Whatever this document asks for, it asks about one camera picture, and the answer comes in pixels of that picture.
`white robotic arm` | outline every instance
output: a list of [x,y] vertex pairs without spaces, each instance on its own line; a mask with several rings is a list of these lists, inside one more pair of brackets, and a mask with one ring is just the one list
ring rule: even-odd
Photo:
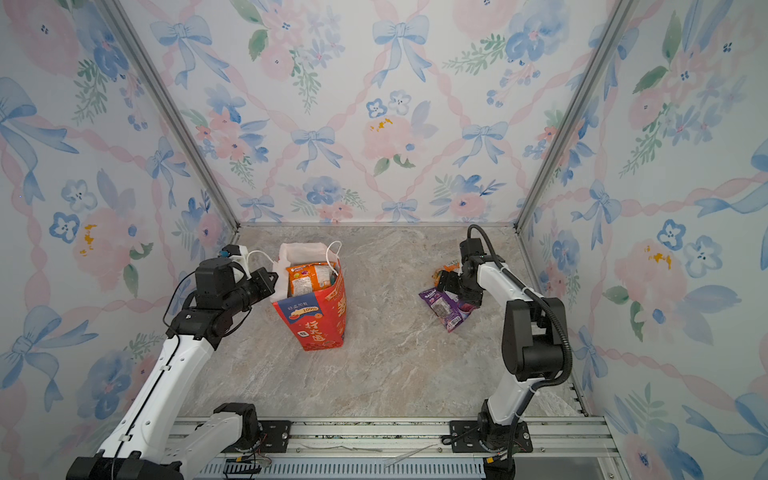
[[226,447],[245,452],[262,438],[253,405],[226,403],[192,435],[166,449],[193,381],[222,338],[245,321],[231,329],[232,316],[250,312],[275,292],[277,275],[264,268],[250,272],[247,254],[246,247],[228,245],[221,257],[200,263],[194,272],[197,290],[168,326],[168,339],[134,403],[96,456],[75,459],[67,480],[194,478]]
[[[483,250],[480,238],[471,237],[473,230],[480,232],[490,253]],[[486,447],[502,451],[503,441],[505,452],[511,451],[519,420],[536,390],[559,385],[571,374],[565,308],[559,299],[542,298],[524,285],[496,255],[481,227],[471,225],[459,249],[461,273],[441,272],[438,290],[455,293],[476,306],[481,306],[483,293],[488,292],[505,309],[501,347],[507,371],[483,404],[477,430]],[[544,332],[534,335],[534,324]]]

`enclosure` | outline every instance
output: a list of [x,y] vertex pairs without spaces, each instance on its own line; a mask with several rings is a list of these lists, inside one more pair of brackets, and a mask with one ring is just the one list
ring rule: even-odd
[[232,242],[340,240],[344,345],[305,352],[259,303],[182,416],[474,417],[503,310],[448,333],[418,294],[480,223],[566,305],[572,382],[528,416],[605,417],[633,480],[765,478],[767,19],[759,0],[2,0],[2,476],[96,451],[181,280]]

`marble floor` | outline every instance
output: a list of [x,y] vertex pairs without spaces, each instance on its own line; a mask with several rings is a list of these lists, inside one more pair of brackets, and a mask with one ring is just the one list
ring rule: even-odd
[[[528,280],[512,228],[486,231]],[[305,352],[272,305],[259,303],[205,365],[181,415],[252,402],[259,416],[475,416],[505,368],[502,308],[488,296],[447,333],[418,296],[435,269],[458,259],[465,235],[464,227],[244,227],[238,243],[275,259],[283,242],[343,242],[344,346]],[[251,258],[252,270],[267,263]],[[526,415],[580,415],[573,397],[569,382],[542,389]]]

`wall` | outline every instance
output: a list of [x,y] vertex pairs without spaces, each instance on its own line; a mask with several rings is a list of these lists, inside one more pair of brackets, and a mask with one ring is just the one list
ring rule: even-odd
[[613,3],[123,6],[241,220],[508,222]]
[[641,0],[524,228],[634,480],[768,478],[766,20]]
[[4,0],[0,45],[0,477],[63,478],[230,231],[90,2]]

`orange snack bag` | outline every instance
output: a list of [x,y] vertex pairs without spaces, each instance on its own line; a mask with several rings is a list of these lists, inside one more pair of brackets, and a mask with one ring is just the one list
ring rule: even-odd
[[442,272],[443,270],[452,272],[453,270],[458,270],[461,267],[462,265],[460,264],[460,262],[456,260],[449,263],[448,265],[443,265],[441,269],[435,270],[435,274],[432,275],[432,279],[435,281],[435,286],[437,286],[437,284],[440,283],[440,272]]
[[333,285],[331,278],[333,270],[325,262],[289,266],[286,270],[288,271],[288,296],[306,295]]

